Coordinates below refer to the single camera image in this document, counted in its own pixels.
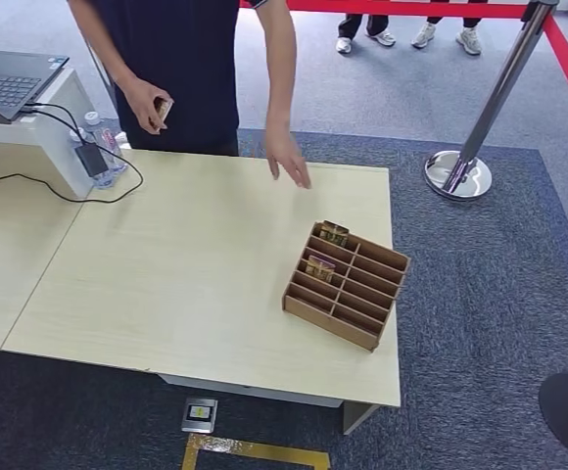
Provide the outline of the person's left hand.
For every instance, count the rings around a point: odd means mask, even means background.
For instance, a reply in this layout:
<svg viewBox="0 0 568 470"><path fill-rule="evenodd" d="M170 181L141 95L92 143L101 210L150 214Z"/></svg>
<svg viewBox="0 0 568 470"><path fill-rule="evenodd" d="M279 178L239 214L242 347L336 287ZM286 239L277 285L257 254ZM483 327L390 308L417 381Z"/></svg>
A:
<svg viewBox="0 0 568 470"><path fill-rule="evenodd" d="M274 180L283 169L298 187L310 189L310 178L305 159L284 123L268 121L265 129L266 158Z"/></svg>

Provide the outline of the person's right hand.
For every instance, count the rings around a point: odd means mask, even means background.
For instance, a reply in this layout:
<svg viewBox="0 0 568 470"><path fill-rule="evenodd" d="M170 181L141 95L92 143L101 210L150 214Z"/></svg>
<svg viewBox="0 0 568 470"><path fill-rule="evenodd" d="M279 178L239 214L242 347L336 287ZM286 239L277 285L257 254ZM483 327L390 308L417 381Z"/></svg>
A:
<svg viewBox="0 0 568 470"><path fill-rule="evenodd" d="M156 100L172 102L166 91L136 76L125 80L119 88L142 129L152 135L166 130L166 125L156 107Z"/></svg>

